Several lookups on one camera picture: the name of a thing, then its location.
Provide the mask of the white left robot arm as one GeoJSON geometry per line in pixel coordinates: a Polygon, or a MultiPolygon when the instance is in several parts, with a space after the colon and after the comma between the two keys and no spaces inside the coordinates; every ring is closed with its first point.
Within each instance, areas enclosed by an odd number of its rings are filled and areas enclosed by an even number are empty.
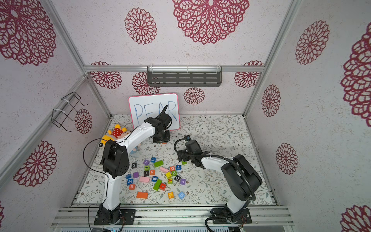
{"type": "Polygon", "coordinates": [[[172,125],[172,121],[172,118],[168,114],[160,113],[155,118],[147,118],[144,123],[136,127],[125,138],[106,142],[100,162],[103,166],[103,171],[107,175],[105,200],[102,203],[104,209],[113,211],[120,205],[119,192],[121,180],[130,168],[128,158],[130,152],[150,137],[157,144],[169,142],[169,128],[172,125]]]}

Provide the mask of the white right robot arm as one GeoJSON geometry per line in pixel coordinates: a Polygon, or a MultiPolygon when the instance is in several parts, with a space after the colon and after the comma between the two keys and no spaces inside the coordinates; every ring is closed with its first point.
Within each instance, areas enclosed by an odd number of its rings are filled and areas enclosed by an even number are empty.
{"type": "Polygon", "coordinates": [[[174,150],[179,161],[191,161],[197,167],[214,170],[224,175],[232,191],[232,196],[225,206],[229,214],[236,214],[249,202],[256,200],[255,192],[263,181],[243,155],[226,158],[203,152],[199,143],[189,136],[177,140],[174,143],[174,150]]]}

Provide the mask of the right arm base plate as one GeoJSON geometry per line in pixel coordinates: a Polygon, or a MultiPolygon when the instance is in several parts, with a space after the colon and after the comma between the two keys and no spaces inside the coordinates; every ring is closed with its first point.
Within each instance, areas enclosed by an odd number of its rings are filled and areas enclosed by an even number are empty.
{"type": "Polygon", "coordinates": [[[242,208],[236,213],[231,213],[227,209],[213,208],[210,211],[213,224],[251,224],[252,218],[248,208],[242,208]]]}

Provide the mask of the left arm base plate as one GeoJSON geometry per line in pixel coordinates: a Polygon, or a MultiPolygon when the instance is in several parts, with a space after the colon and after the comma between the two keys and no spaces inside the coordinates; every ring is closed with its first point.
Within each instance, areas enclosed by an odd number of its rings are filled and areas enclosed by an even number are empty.
{"type": "Polygon", "coordinates": [[[120,205],[118,205],[115,209],[108,210],[103,204],[100,204],[94,225],[132,225],[135,214],[135,209],[121,209],[120,205]]]}

